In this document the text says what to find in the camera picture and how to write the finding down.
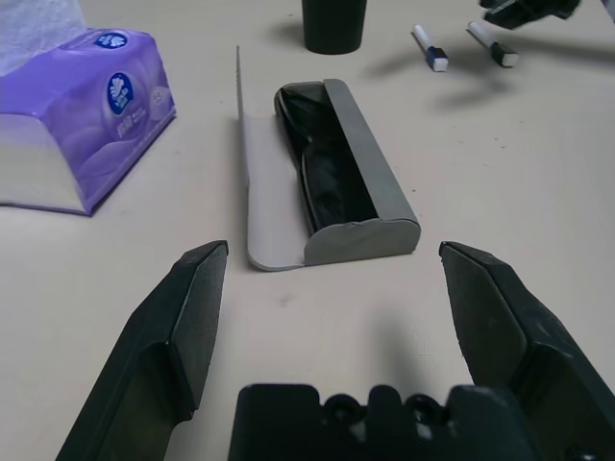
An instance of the tissue box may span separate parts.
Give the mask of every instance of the tissue box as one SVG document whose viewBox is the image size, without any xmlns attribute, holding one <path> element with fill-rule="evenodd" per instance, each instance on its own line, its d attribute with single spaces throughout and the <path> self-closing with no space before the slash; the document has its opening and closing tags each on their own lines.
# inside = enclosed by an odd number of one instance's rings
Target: tissue box
<svg viewBox="0 0 615 461">
<path fill-rule="evenodd" d="M 175 115 L 144 33 L 88 30 L 0 78 L 0 205 L 91 215 Z"/>
</svg>

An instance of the black mug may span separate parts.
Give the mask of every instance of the black mug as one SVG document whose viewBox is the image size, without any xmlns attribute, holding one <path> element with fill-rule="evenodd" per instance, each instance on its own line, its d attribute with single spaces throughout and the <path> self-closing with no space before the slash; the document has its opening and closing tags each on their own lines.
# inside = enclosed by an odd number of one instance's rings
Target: black mug
<svg viewBox="0 0 615 461">
<path fill-rule="evenodd" d="M 361 46 L 367 0 L 302 0 L 306 48 L 344 55 Z"/>
</svg>

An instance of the white table surface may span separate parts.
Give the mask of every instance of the white table surface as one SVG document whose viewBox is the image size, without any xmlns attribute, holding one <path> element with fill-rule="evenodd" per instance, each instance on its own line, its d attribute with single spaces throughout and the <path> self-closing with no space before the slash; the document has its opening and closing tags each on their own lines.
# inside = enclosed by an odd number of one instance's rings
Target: white table surface
<svg viewBox="0 0 615 461">
<path fill-rule="evenodd" d="M 366 401 L 387 383 L 443 402 L 471 381 L 437 254 L 441 240 L 509 262 L 615 390 L 615 27 L 597 0 L 502 41 L 501 69 L 465 32 L 474 0 L 379 0 L 363 45 L 301 46 L 299 0 L 83 0 L 91 25 L 157 40 L 177 120 L 91 219 L 0 209 L 0 452 L 60 450 L 132 311 L 183 251 L 232 254 L 201 410 L 167 457 L 224 460 L 239 390 L 306 382 Z M 433 74 L 421 23 L 450 57 Z M 255 107 L 281 85 L 344 80 L 423 227 L 414 255 L 266 274 L 245 252 L 236 44 Z"/>
</svg>

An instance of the tissue box logo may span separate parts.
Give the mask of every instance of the tissue box logo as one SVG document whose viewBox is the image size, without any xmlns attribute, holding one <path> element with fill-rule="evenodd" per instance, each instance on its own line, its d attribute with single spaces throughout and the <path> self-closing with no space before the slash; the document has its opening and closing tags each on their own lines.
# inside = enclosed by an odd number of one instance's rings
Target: tissue box logo
<svg viewBox="0 0 615 461">
<path fill-rule="evenodd" d="M 126 36 L 119 34 L 117 32 L 109 32 L 106 34 L 102 34 L 96 41 L 94 41 L 95 45 L 100 46 L 101 48 L 107 48 L 108 50 L 115 50 L 117 48 L 121 48 L 126 46 L 128 43 L 128 39 Z"/>
<path fill-rule="evenodd" d="M 133 84 L 126 74 L 117 72 L 109 79 L 108 89 L 109 107 L 115 115 L 121 115 L 135 98 Z"/>
</svg>

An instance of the black object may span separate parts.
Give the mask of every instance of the black object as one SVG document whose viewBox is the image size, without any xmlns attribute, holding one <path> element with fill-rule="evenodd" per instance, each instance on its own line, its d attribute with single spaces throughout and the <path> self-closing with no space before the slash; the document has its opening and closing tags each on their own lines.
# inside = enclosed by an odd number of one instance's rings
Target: black object
<svg viewBox="0 0 615 461">
<path fill-rule="evenodd" d="M 283 86 L 274 105 L 292 148 L 311 230 L 377 218 L 324 84 Z"/>
<path fill-rule="evenodd" d="M 580 0 L 480 0 L 480 5 L 488 9 L 484 20 L 509 30 L 549 15 L 568 19 L 579 3 Z"/>
<path fill-rule="evenodd" d="M 228 247 L 187 252 L 136 309 L 57 461 L 159 461 L 199 408 L 217 331 Z"/>
<path fill-rule="evenodd" d="M 513 392 L 547 459 L 615 459 L 615 397 L 557 317 L 493 255 L 459 243 L 440 255 L 474 382 Z"/>
<path fill-rule="evenodd" d="M 306 48 L 321 55 L 352 53 L 361 45 L 367 0 L 303 0 Z"/>
<path fill-rule="evenodd" d="M 268 384 L 239 394 L 229 461 L 541 461 L 506 390 L 458 386 L 441 407 L 427 396 L 402 404 L 388 386 L 366 406 L 320 405 L 311 386 Z"/>
</svg>

